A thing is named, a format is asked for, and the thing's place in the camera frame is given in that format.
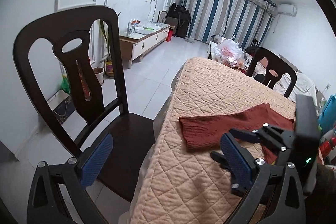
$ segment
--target chair backrest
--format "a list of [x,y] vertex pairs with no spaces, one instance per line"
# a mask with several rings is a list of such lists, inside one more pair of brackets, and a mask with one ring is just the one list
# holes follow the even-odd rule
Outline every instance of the chair backrest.
[[[100,83],[93,72],[88,58],[90,28],[95,20],[102,19],[108,26],[110,52],[115,76],[117,98],[104,107]],[[32,71],[28,53],[32,44],[39,38],[45,38],[52,44],[55,56],[63,64],[70,85],[70,93],[77,112],[85,119],[87,126],[73,141],[54,116],[46,102]],[[63,52],[65,44],[80,38],[82,43]],[[80,147],[92,130],[115,108],[120,114],[128,113],[124,71],[119,44],[118,17],[113,9],[105,6],[82,7],[47,15],[25,26],[17,35],[13,49],[14,63],[21,82],[46,124],[59,142],[73,155],[81,154]],[[90,98],[85,98],[81,78],[82,74]]]
[[[278,82],[285,73],[288,73],[291,77],[291,83],[284,94],[284,96],[288,98],[296,84],[297,80],[296,72],[290,65],[288,65],[285,61],[280,59],[277,55],[275,55],[268,49],[259,48],[255,51],[254,57],[246,72],[246,75],[248,77],[252,77],[252,74],[257,66],[257,63],[264,57],[268,61],[268,66],[266,67],[266,75],[263,84],[273,89],[276,82]],[[278,76],[271,74],[270,70],[275,71]]]

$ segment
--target blue gripper pad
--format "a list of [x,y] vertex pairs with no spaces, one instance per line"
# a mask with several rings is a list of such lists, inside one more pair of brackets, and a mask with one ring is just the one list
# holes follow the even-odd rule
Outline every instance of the blue gripper pad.
[[253,185],[252,170],[227,134],[221,137],[220,148],[239,184],[249,189]]
[[96,180],[113,148],[113,138],[107,134],[82,168],[80,183],[85,189]]

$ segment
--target blue plastic container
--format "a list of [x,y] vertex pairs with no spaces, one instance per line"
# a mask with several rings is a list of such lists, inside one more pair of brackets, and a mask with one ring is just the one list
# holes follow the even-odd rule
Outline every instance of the blue plastic container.
[[336,122],[336,95],[330,96],[328,102],[324,105],[323,111],[318,119],[318,124],[322,128],[322,133],[326,134],[334,127]]

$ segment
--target plant pot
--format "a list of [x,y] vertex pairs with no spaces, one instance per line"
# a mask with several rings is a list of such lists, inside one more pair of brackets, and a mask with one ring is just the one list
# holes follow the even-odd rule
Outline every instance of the plant pot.
[[104,84],[104,68],[102,67],[96,67],[93,69],[95,75],[97,76],[97,79],[101,85]]
[[105,72],[106,77],[107,78],[114,78],[113,66],[112,66],[112,61],[111,60],[106,60],[105,61],[105,68],[106,68],[106,72]]

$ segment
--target white flower pot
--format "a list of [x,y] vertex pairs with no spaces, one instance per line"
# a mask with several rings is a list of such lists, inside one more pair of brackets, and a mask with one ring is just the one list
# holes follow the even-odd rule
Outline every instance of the white flower pot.
[[96,67],[93,69],[93,71],[95,75],[97,76],[99,83],[103,85],[104,84],[104,68]]

